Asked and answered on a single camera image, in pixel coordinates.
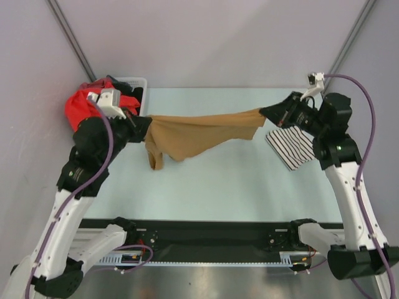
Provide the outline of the black white striped tank top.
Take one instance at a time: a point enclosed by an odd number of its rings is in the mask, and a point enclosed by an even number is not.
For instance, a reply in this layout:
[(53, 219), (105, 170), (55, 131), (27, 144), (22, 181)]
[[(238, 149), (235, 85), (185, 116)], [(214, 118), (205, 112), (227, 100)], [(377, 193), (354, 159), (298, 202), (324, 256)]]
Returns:
[(312, 142), (298, 127), (271, 130), (265, 140), (285, 164), (289, 171), (315, 160)]

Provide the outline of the tan brown garment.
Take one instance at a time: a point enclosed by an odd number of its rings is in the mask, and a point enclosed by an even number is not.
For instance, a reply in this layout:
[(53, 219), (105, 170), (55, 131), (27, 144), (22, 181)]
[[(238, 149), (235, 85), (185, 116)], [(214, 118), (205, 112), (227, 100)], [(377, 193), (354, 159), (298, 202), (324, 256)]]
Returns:
[(151, 115), (150, 118), (144, 142), (153, 170), (164, 167), (164, 155), (181, 162), (225, 141), (251, 140), (266, 121), (258, 108), (223, 115)]

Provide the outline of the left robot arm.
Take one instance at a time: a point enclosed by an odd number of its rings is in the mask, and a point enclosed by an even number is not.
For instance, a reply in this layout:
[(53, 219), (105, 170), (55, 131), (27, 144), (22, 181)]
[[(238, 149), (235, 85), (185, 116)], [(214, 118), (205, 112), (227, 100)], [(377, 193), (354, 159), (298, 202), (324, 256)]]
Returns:
[(83, 247), (70, 250), (87, 209), (109, 175), (108, 166), (127, 143), (144, 140), (150, 117), (90, 117), (80, 122), (75, 145), (62, 168), (52, 214), (32, 254), (15, 265), (3, 298), (69, 298), (87, 272), (118, 249), (137, 249), (140, 265), (153, 249), (138, 242), (132, 221), (118, 217)]

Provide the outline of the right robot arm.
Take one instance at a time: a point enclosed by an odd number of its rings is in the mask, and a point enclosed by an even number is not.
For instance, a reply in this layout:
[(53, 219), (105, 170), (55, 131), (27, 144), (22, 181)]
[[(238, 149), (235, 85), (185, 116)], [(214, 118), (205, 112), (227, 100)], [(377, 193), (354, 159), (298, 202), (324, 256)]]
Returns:
[(340, 239), (312, 219), (296, 220), (288, 244), (295, 250), (309, 245), (319, 251), (338, 280), (380, 275), (396, 265), (398, 247), (389, 245), (373, 214), (362, 177), (364, 158), (347, 133), (351, 99), (329, 93), (316, 108), (292, 92), (259, 112), (279, 128), (296, 126), (313, 137), (314, 156), (332, 186), (344, 227)]

